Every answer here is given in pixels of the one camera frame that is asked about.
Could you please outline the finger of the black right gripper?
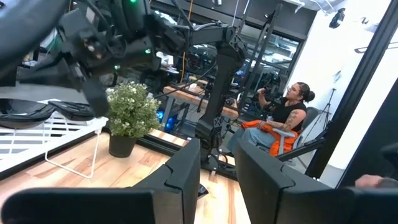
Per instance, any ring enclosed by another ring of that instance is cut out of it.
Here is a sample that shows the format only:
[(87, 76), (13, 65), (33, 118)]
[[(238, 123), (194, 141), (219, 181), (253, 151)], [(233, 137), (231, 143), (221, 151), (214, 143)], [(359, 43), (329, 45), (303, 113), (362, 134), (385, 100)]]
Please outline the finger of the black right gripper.
[(23, 68), (16, 72), (16, 80), (23, 84), (81, 88), (84, 74), (64, 58), (55, 61), (43, 61), (30, 69)]

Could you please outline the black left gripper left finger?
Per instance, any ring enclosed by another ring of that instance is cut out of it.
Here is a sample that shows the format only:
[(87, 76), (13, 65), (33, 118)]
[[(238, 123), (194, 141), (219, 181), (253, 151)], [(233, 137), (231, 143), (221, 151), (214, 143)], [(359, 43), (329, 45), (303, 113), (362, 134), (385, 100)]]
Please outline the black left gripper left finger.
[(200, 140), (125, 188), (33, 188), (11, 195), (3, 223), (194, 223), (200, 185)]

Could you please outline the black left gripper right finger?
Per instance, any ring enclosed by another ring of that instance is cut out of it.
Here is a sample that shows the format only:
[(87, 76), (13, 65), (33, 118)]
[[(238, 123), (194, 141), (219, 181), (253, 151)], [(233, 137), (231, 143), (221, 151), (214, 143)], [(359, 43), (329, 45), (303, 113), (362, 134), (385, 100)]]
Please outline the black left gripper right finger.
[(236, 175), (251, 223), (397, 224), (397, 188), (331, 188), (240, 139)]

